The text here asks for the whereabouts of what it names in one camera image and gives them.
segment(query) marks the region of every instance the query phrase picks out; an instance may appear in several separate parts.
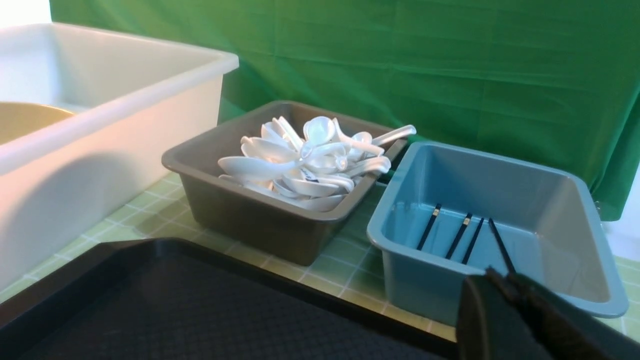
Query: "black tray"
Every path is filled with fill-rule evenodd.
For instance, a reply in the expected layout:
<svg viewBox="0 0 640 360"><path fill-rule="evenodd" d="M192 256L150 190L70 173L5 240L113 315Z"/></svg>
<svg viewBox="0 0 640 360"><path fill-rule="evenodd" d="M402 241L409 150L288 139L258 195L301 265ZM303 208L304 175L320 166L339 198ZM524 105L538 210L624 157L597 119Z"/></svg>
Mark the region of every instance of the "black tray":
<svg viewBox="0 0 640 360"><path fill-rule="evenodd" d="M0 305L0 359L438 359L456 345L180 239L104 243Z"/></svg>

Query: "green checkered tablecloth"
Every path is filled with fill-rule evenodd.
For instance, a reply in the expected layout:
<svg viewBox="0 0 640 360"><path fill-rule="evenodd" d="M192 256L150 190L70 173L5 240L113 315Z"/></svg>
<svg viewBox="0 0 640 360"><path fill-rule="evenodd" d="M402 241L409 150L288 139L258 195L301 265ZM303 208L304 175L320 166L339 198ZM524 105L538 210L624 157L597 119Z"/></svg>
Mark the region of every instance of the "green checkered tablecloth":
<svg viewBox="0 0 640 360"><path fill-rule="evenodd" d="M385 298L382 257L365 235L384 189L376 187L342 231L309 267L295 265L198 225L177 174L170 174L0 292L0 302L27 288L100 242L179 237L301 282L443 338L454 329L390 305ZM616 258L630 301L622 318L602 320L640 340L640 263Z"/></svg>

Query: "blue plastic bin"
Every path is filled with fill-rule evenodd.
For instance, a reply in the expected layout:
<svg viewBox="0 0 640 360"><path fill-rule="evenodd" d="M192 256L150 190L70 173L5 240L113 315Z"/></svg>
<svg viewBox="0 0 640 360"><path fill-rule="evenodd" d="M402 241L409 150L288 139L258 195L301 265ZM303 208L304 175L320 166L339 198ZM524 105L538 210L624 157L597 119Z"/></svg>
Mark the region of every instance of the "blue plastic bin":
<svg viewBox="0 0 640 360"><path fill-rule="evenodd" d="M441 204L422 251L417 250ZM472 221L445 259L467 215ZM467 265L461 260L484 217ZM382 250L389 301L455 325L465 276L507 268L493 218L517 272L595 316L628 309L613 255L586 184L567 172L436 142L412 144L380 199L367 235Z"/></svg>

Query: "yellow bowl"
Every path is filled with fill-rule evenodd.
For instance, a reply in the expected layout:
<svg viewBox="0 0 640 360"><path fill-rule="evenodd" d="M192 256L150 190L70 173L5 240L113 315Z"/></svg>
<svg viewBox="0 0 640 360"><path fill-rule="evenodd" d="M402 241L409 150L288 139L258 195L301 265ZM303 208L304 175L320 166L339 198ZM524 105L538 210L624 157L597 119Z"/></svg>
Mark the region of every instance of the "yellow bowl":
<svg viewBox="0 0 640 360"><path fill-rule="evenodd" d="M0 145L74 116L54 106L0 101Z"/></svg>

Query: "spoon pile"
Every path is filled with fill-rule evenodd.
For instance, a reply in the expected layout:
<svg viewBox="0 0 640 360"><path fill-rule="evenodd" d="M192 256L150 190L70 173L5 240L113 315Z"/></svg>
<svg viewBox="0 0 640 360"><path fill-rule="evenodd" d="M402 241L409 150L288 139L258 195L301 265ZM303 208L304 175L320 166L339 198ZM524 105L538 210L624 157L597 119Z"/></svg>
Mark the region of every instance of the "spoon pile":
<svg viewBox="0 0 640 360"><path fill-rule="evenodd" d="M333 210L368 174L386 174L391 161L382 145L416 133L403 126L373 138L342 132L337 119L315 117L301 137L287 119L262 125L260 137L243 136L244 156L218 160L221 179L311 211Z"/></svg>

